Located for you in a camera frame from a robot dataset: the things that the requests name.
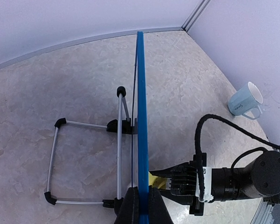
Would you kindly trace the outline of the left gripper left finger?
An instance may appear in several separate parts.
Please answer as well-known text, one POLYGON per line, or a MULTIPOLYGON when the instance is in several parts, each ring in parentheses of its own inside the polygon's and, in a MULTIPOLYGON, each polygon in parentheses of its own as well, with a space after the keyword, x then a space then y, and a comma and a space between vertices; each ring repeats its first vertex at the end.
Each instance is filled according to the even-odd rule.
POLYGON ((130 187, 124 198, 115 199, 116 224, 139 223, 139 191, 138 187, 130 187))

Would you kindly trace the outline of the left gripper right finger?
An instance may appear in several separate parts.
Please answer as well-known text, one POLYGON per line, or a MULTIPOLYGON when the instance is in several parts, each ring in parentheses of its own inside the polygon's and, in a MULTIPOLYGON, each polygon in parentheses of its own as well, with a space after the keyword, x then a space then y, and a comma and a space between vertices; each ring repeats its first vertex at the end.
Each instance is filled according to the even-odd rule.
POLYGON ((167 207, 157 188, 149 187, 148 218, 150 224, 172 224, 167 207))

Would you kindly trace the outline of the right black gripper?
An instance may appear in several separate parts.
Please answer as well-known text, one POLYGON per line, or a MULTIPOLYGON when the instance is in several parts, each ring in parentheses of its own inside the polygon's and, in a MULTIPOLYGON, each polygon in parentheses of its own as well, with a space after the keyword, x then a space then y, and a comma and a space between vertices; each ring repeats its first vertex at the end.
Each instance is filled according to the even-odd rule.
POLYGON ((202 216, 204 203, 199 201, 199 177, 196 156, 193 160, 170 168, 150 171, 151 175, 170 178, 169 190, 159 189, 161 195, 180 205, 189 206, 189 214, 202 216))

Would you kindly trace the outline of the yellow whiteboard eraser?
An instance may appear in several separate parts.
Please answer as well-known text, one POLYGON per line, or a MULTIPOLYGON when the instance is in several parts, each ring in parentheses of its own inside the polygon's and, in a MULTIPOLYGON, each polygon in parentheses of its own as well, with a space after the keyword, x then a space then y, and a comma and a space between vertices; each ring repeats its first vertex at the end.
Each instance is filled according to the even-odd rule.
POLYGON ((152 175, 149 172, 148 173, 148 185, 152 186, 152 188, 166 189, 167 178, 158 177, 158 176, 152 175))

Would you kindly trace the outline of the blue framed whiteboard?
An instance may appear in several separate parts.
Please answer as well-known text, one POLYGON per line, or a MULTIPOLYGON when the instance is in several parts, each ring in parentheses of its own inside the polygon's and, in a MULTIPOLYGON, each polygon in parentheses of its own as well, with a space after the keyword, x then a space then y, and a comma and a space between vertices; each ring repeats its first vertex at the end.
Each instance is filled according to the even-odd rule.
POLYGON ((139 223, 148 224, 148 132, 144 33, 137 32, 132 98, 132 186, 139 192, 139 223))

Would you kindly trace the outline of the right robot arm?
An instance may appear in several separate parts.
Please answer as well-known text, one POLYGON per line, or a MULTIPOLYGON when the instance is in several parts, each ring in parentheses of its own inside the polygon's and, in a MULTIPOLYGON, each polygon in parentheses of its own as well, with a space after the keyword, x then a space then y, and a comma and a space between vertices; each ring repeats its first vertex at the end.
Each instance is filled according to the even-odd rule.
POLYGON ((181 205, 189 206, 189 213, 202 216, 204 205, 214 201, 234 201, 263 198, 271 205, 280 204, 280 152, 263 147, 241 154, 231 168, 206 166, 202 154, 205 194, 199 201, 199 180, 196 159, 167 169, 151 171, 155 178, 169 183, 160 188, 161 195, 181 205))

